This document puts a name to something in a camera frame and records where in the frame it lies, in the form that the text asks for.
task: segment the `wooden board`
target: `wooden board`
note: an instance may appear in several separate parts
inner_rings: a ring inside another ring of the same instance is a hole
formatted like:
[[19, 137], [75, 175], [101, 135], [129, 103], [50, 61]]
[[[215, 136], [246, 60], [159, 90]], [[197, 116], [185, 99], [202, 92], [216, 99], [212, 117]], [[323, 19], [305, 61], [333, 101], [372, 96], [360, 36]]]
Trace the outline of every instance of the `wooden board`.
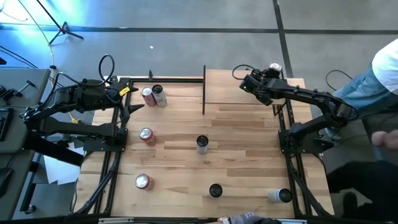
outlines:
[[[134, 86], [141, 90], [152, 85]], [[145, 106], [133, 113], [127, 124], [129, 139], [119, 166], [112, 216], [222, 217], [255, 212], [273, 218], [294, 217], [291, 203], [267, 200], [269, 191], [289, 188], [285, 159], [277, 142], [279, 120], [272, 107], [212, 103], [206, 104], [202, 115], [202, 84], [161, 85], [168, 106]], [[131, 104], [139, 103], [144, 100], [135, 92]], [[294, 103], [296, 120], [310, 119], [305, 105]], [[93, 124], [110, 122], [111, 117], [112, 110], [96, 111]], [[156, 146], [146, 146], [139, 139], [144, 127], [154, 130]], [[195, 150], [195, 140], [201, 134], [210, 140], [206, 155]], [[94, 152], [83, 163], [75, 210], [98, 185], [103, 156], [103, 152]], [[311, 155], [304, 155], [303, 163], [310, 190], [333, 213], [323, 166]], [[135, 187], [136, 176], [141, 173], [155, 180], [153, 190]], [[209, 196], [209, 186], [214, 183], [223, 187], [220, 198]], [[299, 199], [303, 210], [302, 197]]]
[[[231, 70], [206, 70], [206, 103], [245, 103], [261, 105], [253, 94], [246, 93], [239, 88], [241, 80], [232, 77]], [[243, 78], [250, 71], [237, 70], [235, 76]], [[304, 88], [302, 78], [288, 78], [287, 83]], [[284, 99], [274, 100], [274, 104], [285, 103]]]

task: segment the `soda can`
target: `soda can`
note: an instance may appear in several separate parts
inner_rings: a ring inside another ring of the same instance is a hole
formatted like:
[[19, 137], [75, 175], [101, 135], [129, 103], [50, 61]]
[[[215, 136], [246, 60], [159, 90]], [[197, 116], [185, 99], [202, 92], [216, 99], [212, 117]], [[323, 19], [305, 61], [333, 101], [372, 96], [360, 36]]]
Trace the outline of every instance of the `soda can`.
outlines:
[[268, 200], [274, 203], [288, 203], [292, 200], [292, 193], [288, 189], [276, 189], [268, 193]]
[[142, 97], [145, 100], [145, 103], [148, 106], [155, 106], [156, 105], [156, 101], [155, 101], [155, 97], [152, 93], [152, 89], [149, 87], [145, 87], [142, 89]]
[[139, 174], [136, 178], [136, 187], [141, 190], [152, 190], [154, 180], [146, 174]]
[[154, 94], [155, 101], [159, 107], [166, 107], [167, 100], [164, 94], [163, 87], [161, 85], [154, 85], [152, 87], [152, 92]]
[[139, 137], [147, 144], [147, 146], [156, 145], [156, 136], [150, 128], [142, 128]]
[[209, 144], [209, 139], [206, 136], [199, 136], [197, 138], [197, 153], [206, 154], [208, 152], [207, 145]]

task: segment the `wooden tabletop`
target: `wooden tabletop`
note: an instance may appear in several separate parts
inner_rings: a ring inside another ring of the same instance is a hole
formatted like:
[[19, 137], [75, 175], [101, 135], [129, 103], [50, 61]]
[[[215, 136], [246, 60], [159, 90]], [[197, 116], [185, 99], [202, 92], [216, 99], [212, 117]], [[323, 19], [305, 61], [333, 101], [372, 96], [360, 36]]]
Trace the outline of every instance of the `wooden tabletop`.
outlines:
[[[224, 72], [212, 70], [210, 73]], [[302, 79], [288, 82], [304, 87]], [[245, 102], [206, 103], [202, 115], [202, 83], [160, 84], [168, 106], [145, 106], [134, 112], [127, 124], [129, 137], [119, 166], [112, 216], [222, 217], [255, 212], [272, 218], [294, 217], [291, 202], [270, 203], [267, 200], [271, 190], [289, 188], [285, 158], [277, 140], [279, 120], [273, 115], [271, 106]], [[132, 94], [131, 104], [144, 103], [141, 90], [152, 85], [134, 84], [140, 91]], [[225, 84], [225, 88], [232, 88], [228, 85]], [[235, 90], [250, 95], [238, 86]], [[292, 104], [296, 121], [312, 118], [308, 105]], [[110, 122], [112, 112], [96, 111], [93, 124]], [[139, 131], [145, 127], [154, 130], [156, 146], [146, 146], [139, 138]], [[202, 134], [210, 141], [205, 155], [196, 152], [195, 140]], [[75, 210], [98, 185], [103, 157], [103, 152], [94, 152], [83, 163]], [[324, 208], [333, 213], [322, 164], [312, 155], [303, 155], [303, 164], [308, 187]], [[151, 191], [136, 188], [135, 179], [141, 173], [154, 179]], [[220, 198], [209, 195], [209, 187], [215, 183], [223, 188]], [[298, 192], [300, 208], [304, 211], [301, 191]]]

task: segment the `gray floor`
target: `gray floor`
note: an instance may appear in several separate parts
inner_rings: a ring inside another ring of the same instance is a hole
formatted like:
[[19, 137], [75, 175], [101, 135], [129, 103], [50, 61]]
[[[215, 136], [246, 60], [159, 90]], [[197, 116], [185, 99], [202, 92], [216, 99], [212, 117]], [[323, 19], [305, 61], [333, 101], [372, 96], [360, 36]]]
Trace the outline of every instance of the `gray floor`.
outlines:
[[[20, 19], [29, 18], [17, 1], [8, 1], [4, 12]], [[35, 1], [23, 0], [39, 24], [53, 25]], [[148, 27], [148, 28], [232, 28], [276, 29], [272, 0], [65, 0], [42, 1], [59, 21], [80, 27]], [[395, 0], [279, 0], [285, 29], [315, 30], [397, 30], [398, 1]], [[18, 23], [0, 13], [0, 22]], [[25, 23], [32, 24], [29, 18]], [[51, 38], [55, 32], [45, 32]], [[84, 40], [64, 35], [53, 44], [58, 69], [77, 80], [98, 78], [98, 61], [111, 54], [116, 61], [117, 75], [201, 75], [202, 66], [232, 69], [240, 63], [264, 68], [269, 62], [284, 66], [278, 34], [196, 33], [196, 32], [78, 32]], [[36, 64], [47, 68], [51, 63], [50, 50], [40, 32], [32, 26], [19, 30], [0, 30], [3, 45]], [[325, 75], [340, 69], [352, 77], [367, 69], [373, 55], [398, 35], [351, 34], [286, 34], [287, 51], [294, 77], [304, 78], [307, 88], [331, 91]], [[8, 67], [26, 67], [0, 52]], [[110, 63], [103, 65], [104, 73]], [[330, 77], [335, 88], [343, 86], [347, 78], [340, 74]], [[61, 78], [67, 85], [68, 80]], [[319, 115], [312, 108], [313, 116]], [[89, 113], [74, 113], [84, 122], [91, 122]], [[65, 114], [57, 118], [69, 121]], [[378, 126], [383, 117], [375, 116], [367, 124], [372, 131], [392, 129], [392, 118]], [[344, 144], [325, 153], [328, 172], [349, 161], [375, 160], [362, 122], [349, 125], [343, 132]], [[33, 204], [38, 210], [26, 216], [16, 212], [14, 218], [48, 217], [68, 213], [73, 186], [40, 185]], [[332, 195], [335, 212], [341, 215], [341, 196]]]

